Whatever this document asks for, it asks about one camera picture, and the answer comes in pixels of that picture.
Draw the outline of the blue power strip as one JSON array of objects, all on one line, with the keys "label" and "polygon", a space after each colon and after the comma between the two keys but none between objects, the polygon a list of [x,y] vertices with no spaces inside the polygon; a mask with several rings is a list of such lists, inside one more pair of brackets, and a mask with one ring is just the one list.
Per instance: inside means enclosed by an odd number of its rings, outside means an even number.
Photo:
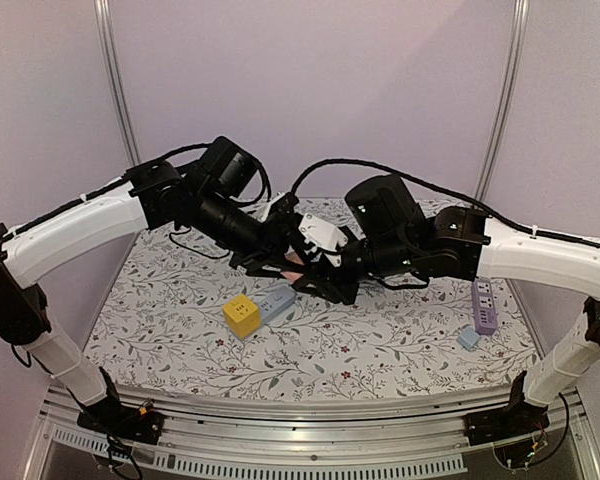
[{"label": "blue power strip", "polygon": [[263,324],[268,323],[291,307],[296,299],[296,292],[288,286],[281,286],[270,292],[256,305],[259,307],[260,320]]}]

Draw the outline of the yellow cube socket adapter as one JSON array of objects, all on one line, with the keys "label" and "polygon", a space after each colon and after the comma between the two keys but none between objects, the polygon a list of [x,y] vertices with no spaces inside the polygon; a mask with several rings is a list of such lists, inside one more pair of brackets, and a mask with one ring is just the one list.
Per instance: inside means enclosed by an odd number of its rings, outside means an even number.
[{"label": "yellow cube socket adapter", "polygon": [[259,307],[244,294],[228,301],[222,313],[226,325],[239,339],[245,339],[261,327]]}]

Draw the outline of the light blue plug adapter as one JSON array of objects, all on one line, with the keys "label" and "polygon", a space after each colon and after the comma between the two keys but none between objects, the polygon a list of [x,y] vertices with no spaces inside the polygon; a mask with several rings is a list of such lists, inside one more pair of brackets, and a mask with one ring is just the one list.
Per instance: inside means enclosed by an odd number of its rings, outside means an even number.
[{"label": "light blue plug adapter", "polygon": [[473,350],[480,340],[480,334],[471,326],[463,327],[456,338],[457,343],[467,351]]}]

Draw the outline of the purple power strip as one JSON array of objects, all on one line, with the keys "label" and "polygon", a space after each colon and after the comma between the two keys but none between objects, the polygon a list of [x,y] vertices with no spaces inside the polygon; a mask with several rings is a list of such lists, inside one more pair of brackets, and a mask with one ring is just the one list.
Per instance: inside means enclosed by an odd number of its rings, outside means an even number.
[{"label": "purple power strip", "polygon": [[491,336],[498,329],[494,290],[489,280],[476,279],[471,286],[475,331]]}]

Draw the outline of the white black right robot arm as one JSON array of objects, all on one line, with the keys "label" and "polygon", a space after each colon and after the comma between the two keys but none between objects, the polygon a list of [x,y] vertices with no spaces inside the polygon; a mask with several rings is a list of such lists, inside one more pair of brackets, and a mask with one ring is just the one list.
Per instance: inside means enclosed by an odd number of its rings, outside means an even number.
[{"label": "white black right robot arm", "polygon": [[385,166],[377,171],[345,197],[362,239],[316,216],[301,217],[297,230],[321,259],[307,264],[299,285],[345,304],[360,280],[384,283],[402,273],[419,288],[442,277],[512,279],[584,294],[574,326],[515,378],[507,404],[464,419],[475,443],[546,426],[549,405],[600,360],[600,240],[518,224],[463,194],[429,217],[408,190],[409,175]]}]

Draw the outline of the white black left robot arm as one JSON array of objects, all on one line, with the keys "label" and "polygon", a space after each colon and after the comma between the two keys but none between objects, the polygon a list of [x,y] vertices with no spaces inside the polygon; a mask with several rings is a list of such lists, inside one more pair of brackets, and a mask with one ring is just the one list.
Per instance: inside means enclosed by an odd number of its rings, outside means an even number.
[{"label": "white black left robot arm", "polygon": [[255,175],[270,193],[262,163],[218,137],[134,166],[23,225],[0,224],[0,338],[60,381],[89,420],[121,433],[141,413],[121,403],[106,371],[51,316],[41,280],[105,245],[167,224],[208,236],[252,276],[276,277],[289,264],[297,217],[286,198],[271,201],[262,219],[247,213],[238,197]]}]

